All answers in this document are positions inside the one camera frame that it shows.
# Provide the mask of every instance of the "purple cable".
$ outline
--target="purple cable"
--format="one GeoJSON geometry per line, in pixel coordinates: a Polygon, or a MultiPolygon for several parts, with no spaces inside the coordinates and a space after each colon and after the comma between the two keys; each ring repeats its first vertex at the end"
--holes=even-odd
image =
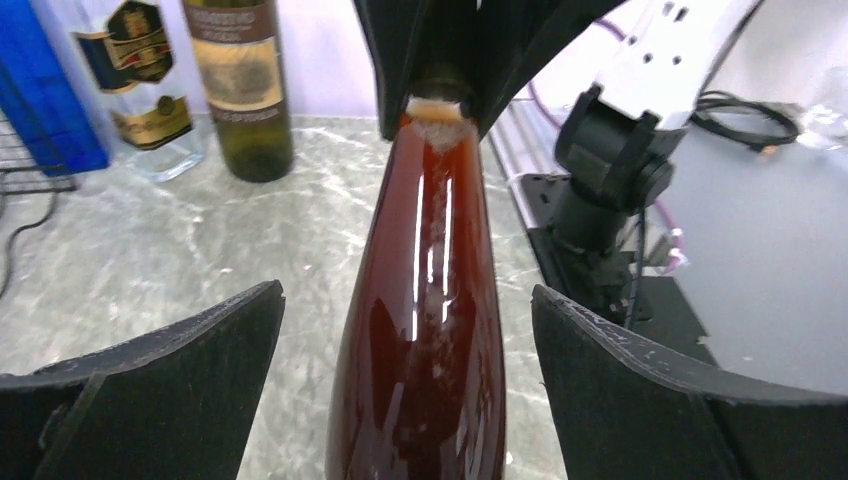
{"type": "MultiPolygon", "coordinates": [[[[627,38],[627,35],[624,34],[624,31],[622,31],[618,25],[605,18],[595,20],[595,25],[611,33],[619,42],[627,38]]],[[[530,80],[527,83],[527,89],[530,91],[530,99],[539,110],[539,113],[541,113],[548,123],[550,123],[554,128],[559,129],[562,125],[560,125],[559,120],[557,120],[554,114],[551,113],[551,111],[548,110],[548,108],[542,103],[533,80],[530,80]]],[[[677,267],[679,267],[686,258],[683,254],[683,234],[681,229],[677,227],[677,223],[674,221],[674,217],[671,216],[671,212],[668,207],[666,207],[662,201],[657,200],[654,202],[654,206],[656,207],[657,213],[659,213],[660,219],[665,225],[666,230],[668,230],[668,233],[671,236],[671,244],[677,250],[677,252],[671,255],[671,260],[665,267],[665,270],[663,270],[663,275],[668,275],[677,269],[677,267]]]]}

